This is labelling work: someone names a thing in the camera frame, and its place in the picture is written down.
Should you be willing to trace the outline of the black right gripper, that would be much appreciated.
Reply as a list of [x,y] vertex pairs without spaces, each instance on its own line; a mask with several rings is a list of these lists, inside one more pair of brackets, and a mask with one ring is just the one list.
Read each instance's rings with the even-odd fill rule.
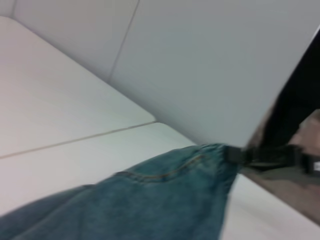
[[252,147],[247,150],[228,146],[226,160],[261,172],[295,167],[309,176],[320,174],[320,157],[305,153],[298,145]]

